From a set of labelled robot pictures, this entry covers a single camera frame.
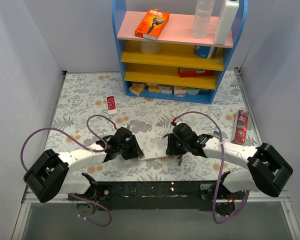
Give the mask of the white remote control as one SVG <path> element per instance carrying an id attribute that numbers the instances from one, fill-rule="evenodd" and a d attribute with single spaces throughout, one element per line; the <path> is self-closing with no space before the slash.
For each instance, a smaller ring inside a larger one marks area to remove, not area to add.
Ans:
<path id="1" fill-rule="evenodd" d="M 168 155 L 166 154 L 165 150 L 156 150 L 151 152 L 145 152 L 143 156 L 138 157 L 138 161 L 145 162 L 150 160 L 162 159 L 166 157 L 168 157 Z"/>

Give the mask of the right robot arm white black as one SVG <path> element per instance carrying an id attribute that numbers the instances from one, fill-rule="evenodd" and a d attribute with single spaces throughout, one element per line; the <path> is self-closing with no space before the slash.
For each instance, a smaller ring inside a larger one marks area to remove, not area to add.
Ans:
<path id="1" fill-rule="evenodd" d="M 244 168 L 222 174 L 217 195 L 227 199 L 239 191 L 261 191 L 277 198 L 293 174 L 292 167 L 270 144 L 243 146 L 220 140 L 209 134 L 196 134 L 186 123 L 179 123 L 167 134 L 168 156 L 191 153 L 207 159 L 224 159 Z"/>

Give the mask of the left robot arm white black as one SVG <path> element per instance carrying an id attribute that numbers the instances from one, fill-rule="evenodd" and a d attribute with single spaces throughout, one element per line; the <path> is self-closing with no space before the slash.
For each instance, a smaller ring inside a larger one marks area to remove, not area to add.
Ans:
<path id="1" fill-rule="evenodd" d="M 97 201 L 102 196 L 97 181 L 87 173 L 75 172 L 108 162 L 118 155 L 125 160 L 144 156 L 136 136 L 125 127 L 77 150 L 44 151 L 26 170 L 23 180 L 41 203 L 52 200 L 58 194 L 74 194 L 85 200 Z"/>

